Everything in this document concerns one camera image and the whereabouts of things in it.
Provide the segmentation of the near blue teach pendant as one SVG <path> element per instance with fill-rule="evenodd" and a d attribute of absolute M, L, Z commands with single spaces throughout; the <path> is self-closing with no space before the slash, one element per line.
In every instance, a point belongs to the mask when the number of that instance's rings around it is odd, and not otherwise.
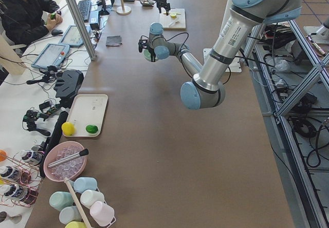
<path fill-rule="evenodd" d="M 69 51 L 70 46 L 68 44 L 47 44 L 43 51 L 34 60 L 31 67 L 47 69 L 49 66 L 53 66 L 59 69 Z"/>

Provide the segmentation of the far blue teach pendant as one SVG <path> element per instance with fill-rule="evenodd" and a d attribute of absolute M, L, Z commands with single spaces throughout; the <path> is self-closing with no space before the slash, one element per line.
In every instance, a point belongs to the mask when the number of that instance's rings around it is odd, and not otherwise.
<path fill-rule="evenodd" d="M 73 48 L 82 46 L 83 40 L 80 36 L 77 26 L 70 25 L 61 37 L 59 44 L 66 44 Z"/>

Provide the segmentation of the bottle in rack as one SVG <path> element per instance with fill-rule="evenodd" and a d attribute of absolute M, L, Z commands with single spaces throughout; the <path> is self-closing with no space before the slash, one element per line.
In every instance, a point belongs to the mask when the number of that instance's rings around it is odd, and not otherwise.
<path fill-rule="evenodd" d="M 22 176 L 22 171 L 15 166 L 1 166 L 1 177 L 6 180 L 17 182 Z"/>
<path fill-rule="evenodd" d="M 24 162 L 33 166 L 39 165 L 43 157 L 41 153 L 32 150 L 21 150 L 20 156 Z"/>
<path fill-rule="evenodd" d="M 6 198 L 22 201 L 28 194 L 28 188 L 19 184 L 2 184 L 1 195 Z"/>

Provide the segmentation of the pink bowl with ice cubes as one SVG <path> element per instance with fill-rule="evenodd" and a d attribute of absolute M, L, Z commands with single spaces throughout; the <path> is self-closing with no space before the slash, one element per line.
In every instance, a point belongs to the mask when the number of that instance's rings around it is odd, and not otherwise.
<path fill-rule="evenodd" d="M 44 160 L 43 171 L 45 176 L 55 182 L 62 182 L 65 178 L 70 180 L 77 178 L 86 167 L 87 156 L 75 158 L 52 168 L 49 168 L 48 165 L 70 155 L 78 154 L 82 150 L 84 150 L 84 147 L 75 141 L 62 142 L 55 146 Z"/>

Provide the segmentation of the mint green cup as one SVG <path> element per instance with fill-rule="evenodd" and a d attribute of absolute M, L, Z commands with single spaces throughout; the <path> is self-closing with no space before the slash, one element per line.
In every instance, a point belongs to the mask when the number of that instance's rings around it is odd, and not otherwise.
<path fill-rule="evenodd" d="M 74 200 L 69 192 L 54 192 L 49 198 L 49 205 L 57 211 L 72 206 Z"/>

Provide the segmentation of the seated person in black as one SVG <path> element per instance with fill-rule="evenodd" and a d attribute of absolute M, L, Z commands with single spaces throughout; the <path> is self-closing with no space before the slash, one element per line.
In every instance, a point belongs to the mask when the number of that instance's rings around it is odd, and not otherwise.
<path fill-rule="evenodd" d="M 15 44 L 29 45 L 62 23 L 59 5 L 53 0 L 1 0 L 7 7 L 2 26 Z"/>

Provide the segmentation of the bottom bottle in rack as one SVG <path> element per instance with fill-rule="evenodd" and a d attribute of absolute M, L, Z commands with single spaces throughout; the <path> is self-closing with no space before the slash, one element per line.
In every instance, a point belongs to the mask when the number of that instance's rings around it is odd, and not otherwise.
<path fill-rule="evenodd" d="M 19 184 L 2 184 L 1 195 L 6 198 L 22 201 L 28 194 L 28 188 Z"/>

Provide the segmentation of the pale blue cup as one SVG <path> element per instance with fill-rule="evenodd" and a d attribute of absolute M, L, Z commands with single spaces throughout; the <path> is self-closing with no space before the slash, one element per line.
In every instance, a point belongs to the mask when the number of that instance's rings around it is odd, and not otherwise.
<path fill-rule="evenodd" d="M 59 214 L 59 221 L 62 224 L 69 224 L 71 221 L 81 221 L 82 217 L 76 206 L 68 206 L 63 208 Z"/>

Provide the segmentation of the pink cup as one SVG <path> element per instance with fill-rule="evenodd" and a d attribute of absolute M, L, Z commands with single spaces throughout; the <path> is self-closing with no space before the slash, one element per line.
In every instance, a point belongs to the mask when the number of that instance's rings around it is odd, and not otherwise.
<path fill-rule="evenodd" d="M 96 201 L 90 207 L 89 213 L 102 227 L 112 225 L 116 221 L 114 209 L 101 201 Z"/>

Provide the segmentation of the wooden mug tree stand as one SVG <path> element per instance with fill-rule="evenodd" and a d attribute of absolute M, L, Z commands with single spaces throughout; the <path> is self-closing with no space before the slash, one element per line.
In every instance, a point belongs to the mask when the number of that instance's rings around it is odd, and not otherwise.
<path fill-rule="evenodd" d="M 124 0 L 120 0 L 120 7 L 117 7 L 116 12 L 119 15 L 128 15 L 132 10 L 129 6 L 125 5 Z"/>

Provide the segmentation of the grey folded cloth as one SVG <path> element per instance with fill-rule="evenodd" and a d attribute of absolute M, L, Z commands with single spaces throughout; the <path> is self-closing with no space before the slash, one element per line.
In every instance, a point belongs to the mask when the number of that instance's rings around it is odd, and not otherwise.
<path fill-rule="evenodd" d="M 120 35 L 113 35 L 106 37 L 106 47 L 122 45 L 122 37 Z"/>

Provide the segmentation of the blue teach pendant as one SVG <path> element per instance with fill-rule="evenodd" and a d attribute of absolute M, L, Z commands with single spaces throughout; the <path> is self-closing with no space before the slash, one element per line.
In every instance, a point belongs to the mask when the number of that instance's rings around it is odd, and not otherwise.
<path fill-rule="evenodd" d="M 61 37 L 59 44 L 66 44 L 73 48 L 82 46 L 83 40 L 80 36 L 77 26 L 70 25 Z"/>
<path fill-rule="evenodd" d="M 69 51 L 70 46 L 68 44 L 47 44 L 43 51 L 34 60 L 31 67 L 47 69 L 49 66 L 53 66 L 59 69 Z"/>

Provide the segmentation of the middle bottle in rack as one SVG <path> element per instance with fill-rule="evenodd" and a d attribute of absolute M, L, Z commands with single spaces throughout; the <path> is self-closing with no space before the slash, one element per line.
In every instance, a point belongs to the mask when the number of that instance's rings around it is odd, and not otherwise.
<path fill-rule="evenodd" d="M 22 176 L 22 171 L 15 166 L 1 166 L 1 177 L 6 180 L 17 182 Z"/>

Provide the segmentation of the wooden cutting board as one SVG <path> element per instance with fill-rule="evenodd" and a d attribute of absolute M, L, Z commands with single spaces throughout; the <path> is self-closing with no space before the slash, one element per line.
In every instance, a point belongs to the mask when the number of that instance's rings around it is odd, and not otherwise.
<path fill-rule="evenodd" d="M 159 23 L 167 30 L 185 30 L 186 29 L 186 15 L 185 9 L 173 8 L 166 14 L 164 8 L 161 9 L 159 16 Z"/>

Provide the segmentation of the aluminium frame post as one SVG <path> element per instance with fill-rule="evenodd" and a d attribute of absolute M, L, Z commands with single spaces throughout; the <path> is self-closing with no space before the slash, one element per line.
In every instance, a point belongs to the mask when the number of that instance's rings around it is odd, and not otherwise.
<path fill-rule="evenodd" d="M 96 52 L 94 50 L 94 47 L 91 43 L 91 40 L 89 38 L 89 34 L 86 30 L 84 21 L 82 19 L 82 16 L 80 14 L 80 11 L 78 9 L 78 5 L 76 3 L 76 0 L 66 0 L 68 8 L 70 10 L 71 16 L 74 19 L 74 23 L 80 33 L 81 39 L 83 41 L 83 44 L 87 50 L 87 53 L 90 57 L 91 61 L 94 61 L 97 58 Z"/>

